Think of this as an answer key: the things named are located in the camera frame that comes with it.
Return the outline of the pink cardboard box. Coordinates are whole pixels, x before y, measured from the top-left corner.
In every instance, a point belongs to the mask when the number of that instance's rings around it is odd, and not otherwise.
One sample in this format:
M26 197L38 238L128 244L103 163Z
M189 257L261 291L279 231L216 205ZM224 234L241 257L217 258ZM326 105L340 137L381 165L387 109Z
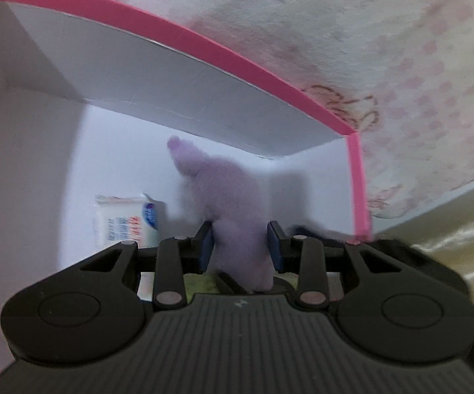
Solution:
M372 231L359 135L330 106L116 0L0 0L0 311L97 250L97 196L147 195L162 237L195 231L173 135L251 170L285 227Z

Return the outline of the gold satin curtain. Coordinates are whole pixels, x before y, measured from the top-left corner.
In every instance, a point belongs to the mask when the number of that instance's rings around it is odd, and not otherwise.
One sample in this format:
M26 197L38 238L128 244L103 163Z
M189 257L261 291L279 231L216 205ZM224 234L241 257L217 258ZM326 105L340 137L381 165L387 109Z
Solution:
M474 190L377 236L397 238L458 272L474 299Z

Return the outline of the pink checkered pillow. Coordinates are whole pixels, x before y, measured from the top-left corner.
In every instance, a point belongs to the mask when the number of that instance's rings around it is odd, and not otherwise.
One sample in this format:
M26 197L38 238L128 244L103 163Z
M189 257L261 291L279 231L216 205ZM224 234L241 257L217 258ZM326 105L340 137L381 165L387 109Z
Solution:
M119 0L271 71L362 137L394 218L474 181L474 0Z

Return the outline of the green yarn ball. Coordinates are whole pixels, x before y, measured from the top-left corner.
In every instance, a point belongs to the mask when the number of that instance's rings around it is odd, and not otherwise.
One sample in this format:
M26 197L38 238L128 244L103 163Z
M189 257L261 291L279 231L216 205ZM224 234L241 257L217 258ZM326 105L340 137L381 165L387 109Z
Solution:
M293 289L297 288L298 275L293 273L274 275L274 285L284 288L291 286ZM195 294L218 294L219 288L217 280L212 274L186 274L183 276L185 293L188 300L192 299Z

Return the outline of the white tissue pack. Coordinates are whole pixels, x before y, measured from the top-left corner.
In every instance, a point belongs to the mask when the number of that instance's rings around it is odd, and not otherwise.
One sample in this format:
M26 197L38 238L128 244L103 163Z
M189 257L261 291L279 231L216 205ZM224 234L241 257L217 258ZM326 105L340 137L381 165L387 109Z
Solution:
M99 249L135 241L140 248L158 246L157 208L147 194L95 198L95 240Z

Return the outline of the purple plush toy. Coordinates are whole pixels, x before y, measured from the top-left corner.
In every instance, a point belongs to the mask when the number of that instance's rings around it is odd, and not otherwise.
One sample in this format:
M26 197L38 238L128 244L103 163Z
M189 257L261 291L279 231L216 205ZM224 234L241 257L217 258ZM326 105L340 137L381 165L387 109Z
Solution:
M211 156L176 136L167 148L199 213L212 223L215 250L208 268L226 273L250 294L271 290L274 267L257 181L232 160Z

